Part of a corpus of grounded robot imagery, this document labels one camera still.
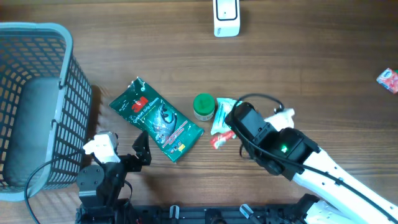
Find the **green lid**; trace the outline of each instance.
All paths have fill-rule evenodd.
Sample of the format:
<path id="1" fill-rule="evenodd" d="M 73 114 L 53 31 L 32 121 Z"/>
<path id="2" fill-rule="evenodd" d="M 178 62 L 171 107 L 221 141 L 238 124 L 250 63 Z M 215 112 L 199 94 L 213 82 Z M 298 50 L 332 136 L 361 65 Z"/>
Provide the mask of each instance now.
<path id="1" fill-rule="evenodd" d="M 211 114 L 216 107 L 214 98 L 208 93 L 201 93 L 193 101 L 193 110 L 199 115 L 206 116 Z"/>

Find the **gray plastic basket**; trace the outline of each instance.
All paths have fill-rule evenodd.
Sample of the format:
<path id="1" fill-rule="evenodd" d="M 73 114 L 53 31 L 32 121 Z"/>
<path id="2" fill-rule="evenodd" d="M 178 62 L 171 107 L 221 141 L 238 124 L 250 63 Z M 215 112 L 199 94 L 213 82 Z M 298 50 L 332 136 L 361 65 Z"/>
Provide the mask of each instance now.
<path id="1" fill-rule="evenodd" d="M 0 200 L 24 199 L 39 165 L 82 149 L 91 87 L 58 24 L 0 23 Z M 82 155 L 46 166 L 28 195 L 72 184 Z"/>

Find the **red wrapper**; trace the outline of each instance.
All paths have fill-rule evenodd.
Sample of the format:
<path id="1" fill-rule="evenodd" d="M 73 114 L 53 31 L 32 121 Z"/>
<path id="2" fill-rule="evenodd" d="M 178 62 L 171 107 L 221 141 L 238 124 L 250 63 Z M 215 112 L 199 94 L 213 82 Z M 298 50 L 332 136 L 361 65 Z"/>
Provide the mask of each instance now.
<path id="1" fill-rule="evenodd" d="M 214 149 L 218 149 L 220 146 L 224 145 L 228 140 L 236 138 L 236 135 L 233 131 L 225 132 L 224 134 L 218 134 L 211 141 L 211 145 Z"/>
<path id="2" fill-rule="evenodd" d="M 379 77 L 377 82 L 391 91 L 393 94 L 398 93 L 398 73 L 387 68 Z"/>

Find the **candy wrapper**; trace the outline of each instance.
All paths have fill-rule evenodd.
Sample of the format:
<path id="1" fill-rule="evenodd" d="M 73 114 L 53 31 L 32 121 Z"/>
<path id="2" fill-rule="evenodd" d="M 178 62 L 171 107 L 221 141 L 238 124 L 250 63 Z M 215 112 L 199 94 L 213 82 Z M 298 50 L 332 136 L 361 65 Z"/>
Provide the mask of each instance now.
<path id="1" fill-rule="evenodd" d="M 173 162 L 204 132 L 139 77 L 109 106 L 135 127 L 148 131 Z"/>
<path id="2" fill-rule="evenodd" d="M 213 149 L 219 149 L 223 146 L 228 140 L 236 138 L 236 135 L 233 131 L 227 131 L 224 134 L 217 134 L 211 141 L 211 145 Z"/>
<path id="3" fill-rule="evenodd" d="M 398 70 L 393 71 L 390 68 L 387 68 L 379 77 L 377 78 L 377 82 L 388 89 L 393 94 L 398 93 Z"/>
<path id="4" fill-rule="evenodd" d="M 226 133 L 231 130 L 224 120 L 229 112 L 231 112 L 235 102 L 236 100 L 229 98 L 217 98 L 218 109 L 216 116 L 214 117 L 213 127 L 211 128 L 210 134 Z"/>

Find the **small jar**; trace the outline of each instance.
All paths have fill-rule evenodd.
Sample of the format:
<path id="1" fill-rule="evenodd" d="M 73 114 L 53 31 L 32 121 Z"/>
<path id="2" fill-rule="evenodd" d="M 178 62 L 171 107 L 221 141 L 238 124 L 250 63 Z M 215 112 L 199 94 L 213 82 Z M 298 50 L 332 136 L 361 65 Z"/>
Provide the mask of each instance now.
<path id="1" fill-rule="evenodd" d="M 210 120 L 216 108 L 216 101 L 208 93 L 201 93 L 193 101 L 193 114 L 200 121 Z"/>

